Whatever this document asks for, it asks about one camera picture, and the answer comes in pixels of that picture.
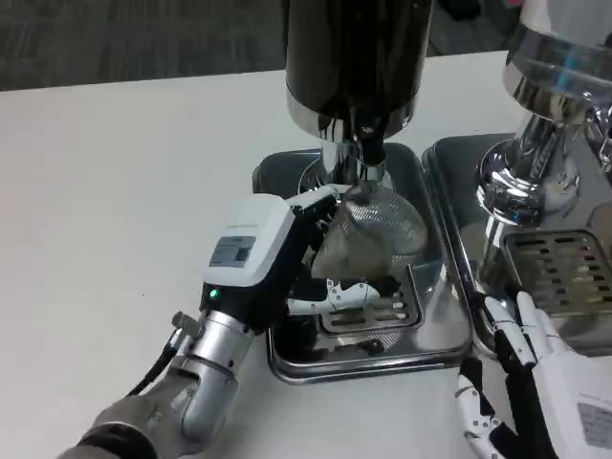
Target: metal grate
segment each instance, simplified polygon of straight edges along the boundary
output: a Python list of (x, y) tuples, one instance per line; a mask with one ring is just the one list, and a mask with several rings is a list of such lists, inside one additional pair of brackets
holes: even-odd
[(343, 309), (321, 315), (321, 325), (330, 334), (376, 332), (412, 326), (421, 319), (419, 300), (411, 274), (405, 273), (400, 294), (392, 301), (378, 299), (360, 308)]
[(510, 234), (505, 250), (516, 279), (549, 315), (612, 313), (612, 271), (591, 233)]

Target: label sticker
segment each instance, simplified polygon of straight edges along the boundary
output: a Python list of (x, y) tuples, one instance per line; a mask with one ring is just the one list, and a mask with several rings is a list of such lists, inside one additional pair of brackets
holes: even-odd
[(254, 244), (254, 236), (224, 236), (217, 242), (208, 265), (244, 268)]
[(612, 449), (612, 411), (591, 404), (578, 404), (578, 412), (587, 445)]

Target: white table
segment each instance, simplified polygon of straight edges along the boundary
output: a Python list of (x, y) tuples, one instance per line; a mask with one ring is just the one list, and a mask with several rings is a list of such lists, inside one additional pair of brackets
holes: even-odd
[[(421, 153), (515, 130), (504, 59), (428, 59), (394, 141)], [(207, 255), (252, 170), (316, 146), (288, 115), (282, 72), (0, 93), (2, 457), (54, 458), (124, 395), (173, 313), (197, 314)], [(249, 353), (209, 457), (472, 457), (456, 370), (290, 386), (264, 348)]]

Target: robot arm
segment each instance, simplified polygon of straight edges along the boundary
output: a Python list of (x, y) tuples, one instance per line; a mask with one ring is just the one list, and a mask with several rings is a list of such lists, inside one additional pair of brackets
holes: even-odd
[[(344, 190), (323, 186), (287, 201), (265, 194), (246, 199), (205, 269), (200, 318), (173, 318), (175, 331), (144, 379), (100, 413), (60, 459), (174, 459), (201, 452), (223, 425), (254, 336), (288, 314), (319, 314), (395, 293), (399, 285), (388, 279), (373, 281), (377, 288), (363, 281), (295, 283), (304, 271), (302, 258), (317, 243), (318, 222), (335, 212)], [(313, 288), (320, 285), (324, 298), (318, 301), (311, 294), (320, 297)], [(301, 299), (288, 300), (292, 291)]]
[(567, 347), (550, 318), (521, 292), (517, 319), (484, 301), (516, 433), (495, 417), (482, 387), (482, 361), (467, 357), (455, 393), (464, 435), (482, 459), (612, 457), (612, 388), (601, 366)]

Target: gray carpet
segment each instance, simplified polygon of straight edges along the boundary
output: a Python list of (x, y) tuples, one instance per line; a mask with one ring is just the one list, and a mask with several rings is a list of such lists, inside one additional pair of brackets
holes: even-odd
[[(0, 0), (0, 90), (276, 70), (280, 0)], [(499, 49), (438, 9), (429, 55)]]

